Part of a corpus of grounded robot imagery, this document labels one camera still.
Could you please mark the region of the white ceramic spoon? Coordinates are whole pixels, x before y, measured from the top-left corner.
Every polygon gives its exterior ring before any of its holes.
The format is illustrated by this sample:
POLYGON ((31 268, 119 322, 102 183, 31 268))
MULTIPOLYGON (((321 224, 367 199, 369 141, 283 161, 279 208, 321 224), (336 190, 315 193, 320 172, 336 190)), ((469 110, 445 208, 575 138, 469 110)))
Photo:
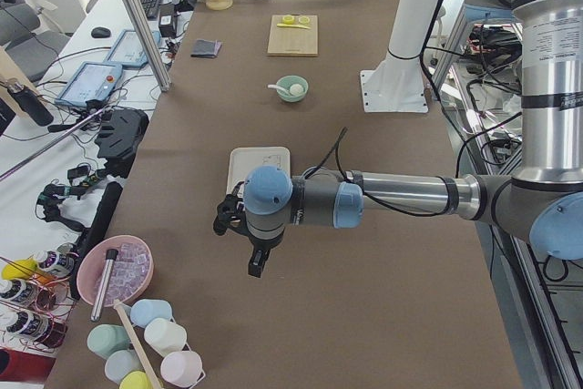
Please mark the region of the white ceramic spoon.
POLYGON ((270 89, 277 90, 278 92, 282 93, 285 96, 292 96, 292 93, 290 92, 290 90, 288 88, 284 88, 284 87, 278 86, 276 84, 269 84, 266 87, 270 88, 270 89))

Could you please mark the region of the green ceramic bowl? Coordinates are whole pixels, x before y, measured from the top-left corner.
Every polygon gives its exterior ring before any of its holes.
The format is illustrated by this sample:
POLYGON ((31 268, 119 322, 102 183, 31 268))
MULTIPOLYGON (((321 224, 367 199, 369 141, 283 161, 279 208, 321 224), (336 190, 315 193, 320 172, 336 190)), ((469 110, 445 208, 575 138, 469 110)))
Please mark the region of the green ceramic bowl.
POLYGON ((276 90, 277 94, 283 101, 289 103, 303 100, 309 90, 307 80, 295 75, 281 77, 277 80, 276 85, 282 87, 282 90, 276 90))

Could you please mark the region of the cream cup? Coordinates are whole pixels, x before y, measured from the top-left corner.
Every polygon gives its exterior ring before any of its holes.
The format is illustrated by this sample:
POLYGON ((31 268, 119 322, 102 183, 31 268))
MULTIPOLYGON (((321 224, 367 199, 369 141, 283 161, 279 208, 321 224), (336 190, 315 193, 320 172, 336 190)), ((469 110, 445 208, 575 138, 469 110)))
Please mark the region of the cream cup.
POLYGON ((163 319, 152 320, 145 328, 146 343, 159 355, 182 351, 187 343, 187 332, 179 324, 163 319))

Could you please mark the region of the light blue cup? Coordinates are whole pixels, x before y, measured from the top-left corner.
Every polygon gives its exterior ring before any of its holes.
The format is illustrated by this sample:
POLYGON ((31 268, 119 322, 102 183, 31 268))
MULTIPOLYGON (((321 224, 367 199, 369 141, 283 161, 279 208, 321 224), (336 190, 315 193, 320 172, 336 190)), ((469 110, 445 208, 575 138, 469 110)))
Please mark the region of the light blue cup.
POLYGON ((130 320, 141 328, 145 328, 154 319, 162 318, 170 321, 173 311, 170 303, 159 299, 141 299, 131 307, 130 320))

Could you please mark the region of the metal tube with black cap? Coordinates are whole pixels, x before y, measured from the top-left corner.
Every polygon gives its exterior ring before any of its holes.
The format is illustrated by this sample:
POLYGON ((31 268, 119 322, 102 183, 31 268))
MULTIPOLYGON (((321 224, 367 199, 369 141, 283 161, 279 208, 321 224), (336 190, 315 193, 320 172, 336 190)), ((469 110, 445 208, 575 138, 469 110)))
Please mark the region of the metal tube with black cap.
POLYGON ((101 314, 103 312, 103 308, 105 305, 105 300, 107 297, 107 289, 110 283, 110 278, 112 275, 112 271, 118 257, 118 250, 117 249, 108 249, 106 252, 105 263, 101 275, 100 283, 97 287, 97 294, 96 299, 93 303, 92 311, 90 313, 90 321, 91 322, 98 322, 101 314))

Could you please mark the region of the yellow cup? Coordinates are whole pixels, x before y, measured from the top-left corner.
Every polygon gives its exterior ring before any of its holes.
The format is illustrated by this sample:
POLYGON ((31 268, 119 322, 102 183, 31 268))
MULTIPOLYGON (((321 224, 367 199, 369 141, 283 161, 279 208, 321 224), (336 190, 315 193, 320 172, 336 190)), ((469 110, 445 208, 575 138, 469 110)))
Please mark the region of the yellow cup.
POLYGON ((133 371, 127 374, 119 384, 119 389, 152 389, 148 376, 143 371, 133 371))

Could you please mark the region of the pale blue cup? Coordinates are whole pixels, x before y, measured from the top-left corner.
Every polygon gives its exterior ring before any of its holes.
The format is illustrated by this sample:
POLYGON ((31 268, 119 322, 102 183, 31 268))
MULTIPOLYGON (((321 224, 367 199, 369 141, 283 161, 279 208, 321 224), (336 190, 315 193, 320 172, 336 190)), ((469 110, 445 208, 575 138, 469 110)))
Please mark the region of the pale blue cup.
POLYGON ((143 367, 134 350, 120 350, 112 353, 107 358, 104 368, 106 378, 115 384, 120 384, 128 374, 142 370, 143 367))

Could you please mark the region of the mint green cup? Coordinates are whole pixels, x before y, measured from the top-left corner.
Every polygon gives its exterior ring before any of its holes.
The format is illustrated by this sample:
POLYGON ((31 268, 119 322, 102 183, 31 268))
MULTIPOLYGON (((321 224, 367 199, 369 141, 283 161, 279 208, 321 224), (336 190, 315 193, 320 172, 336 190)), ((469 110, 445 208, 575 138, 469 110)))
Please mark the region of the mint green cup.
POLYGON ((87 337, 87 348, 97 356, 108 359, 113 353, 125 350, 130 340, 124 327, 114 324, 100 324, 87 337))

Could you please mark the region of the yellow plastic knife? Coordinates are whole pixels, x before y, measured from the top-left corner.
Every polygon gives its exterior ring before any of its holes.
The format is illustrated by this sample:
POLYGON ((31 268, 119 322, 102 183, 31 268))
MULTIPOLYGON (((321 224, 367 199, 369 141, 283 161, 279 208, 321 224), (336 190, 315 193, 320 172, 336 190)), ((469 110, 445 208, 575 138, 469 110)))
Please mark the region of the yellow plastic knife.
POLYGON ((310 30, 310 26, 300 25, 300 24, 287 24, 287 23, 277 23, 277 27, 280 28, 295 28, 295 29, 303 29, 303 30, 310 30))

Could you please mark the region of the yellow lemon slice right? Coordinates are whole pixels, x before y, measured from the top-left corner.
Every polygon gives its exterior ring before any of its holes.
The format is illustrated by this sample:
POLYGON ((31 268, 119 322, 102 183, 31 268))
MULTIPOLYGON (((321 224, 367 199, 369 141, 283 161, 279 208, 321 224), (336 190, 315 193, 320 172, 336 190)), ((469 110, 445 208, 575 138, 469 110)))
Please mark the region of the yellow lemon slice right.
POLYGON ((311 22, 311 19, 308 16, 302 15, 298 17, 298 23, 301 25, 308 25, 311 22))

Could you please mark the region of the blue teach pendant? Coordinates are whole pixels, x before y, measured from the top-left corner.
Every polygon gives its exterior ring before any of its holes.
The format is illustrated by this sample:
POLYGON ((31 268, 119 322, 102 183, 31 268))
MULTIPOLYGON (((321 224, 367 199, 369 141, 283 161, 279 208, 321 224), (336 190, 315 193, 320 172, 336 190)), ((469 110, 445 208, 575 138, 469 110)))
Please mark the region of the blue teach pendant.
POLYGON ((109 49, 105 60, 118 63, 124 68, 137 69, 147 64, 148 58, 138 34, 135 30, 124 29, 113 46, 109 49))
POLYGON ((84 62, 55 100, 57 105, 85 107, 88 101, 104 102, 115 89, 123 67, 115 62, 84 62))

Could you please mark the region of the blue teach pendant far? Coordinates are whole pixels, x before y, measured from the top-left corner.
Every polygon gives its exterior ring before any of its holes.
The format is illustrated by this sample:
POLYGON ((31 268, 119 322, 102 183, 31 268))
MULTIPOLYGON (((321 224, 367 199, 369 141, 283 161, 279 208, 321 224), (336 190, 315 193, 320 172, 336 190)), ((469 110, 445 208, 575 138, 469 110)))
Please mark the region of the blue teach pendant far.
POLYGON ((113 46, 109 49, 105 60, 118 63, 124 68, 137 69, 147 64, 148 58, 138 34, 135 30, 124 29, 113 46))

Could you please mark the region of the black computer mouse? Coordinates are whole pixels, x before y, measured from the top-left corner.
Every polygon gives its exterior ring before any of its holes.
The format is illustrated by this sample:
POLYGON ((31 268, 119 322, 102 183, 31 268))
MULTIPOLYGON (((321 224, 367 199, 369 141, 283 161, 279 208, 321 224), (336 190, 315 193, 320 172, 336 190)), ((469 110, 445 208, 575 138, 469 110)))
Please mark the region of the black computer mouse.
POLYGON ((96 26, 91 30, 91 37, 95 39, 110 38, 111 31, 103 26, 96 26))

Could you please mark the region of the black bottle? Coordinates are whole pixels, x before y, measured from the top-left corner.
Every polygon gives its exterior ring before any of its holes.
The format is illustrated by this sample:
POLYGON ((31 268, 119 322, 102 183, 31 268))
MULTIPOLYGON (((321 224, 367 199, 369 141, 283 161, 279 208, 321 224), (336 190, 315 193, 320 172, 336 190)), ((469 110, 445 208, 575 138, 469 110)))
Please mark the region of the black bottle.
POLYGON ((20 84, 18 81, 7 84, 7 90, 13 100, 33 121, 41 127, 50 125, 54 117, 40 102, 37 94, 29 87, 20 84))

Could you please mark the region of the aluminium frame post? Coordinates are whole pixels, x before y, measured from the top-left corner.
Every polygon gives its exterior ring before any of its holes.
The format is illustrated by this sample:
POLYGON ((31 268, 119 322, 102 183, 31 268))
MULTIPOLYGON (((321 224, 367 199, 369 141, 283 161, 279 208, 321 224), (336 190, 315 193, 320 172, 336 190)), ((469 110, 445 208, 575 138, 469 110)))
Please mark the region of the aluminium frame post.
POLYGON ((169 91, 171 80, 165 64, 160 58, 158 44, 154 41, 148 25, 147 17, 139 0, 122 0, 126 7, 128 17, 134 26, 138 39, 145 50, 148 63, 156 78, 160 91, 169 91))

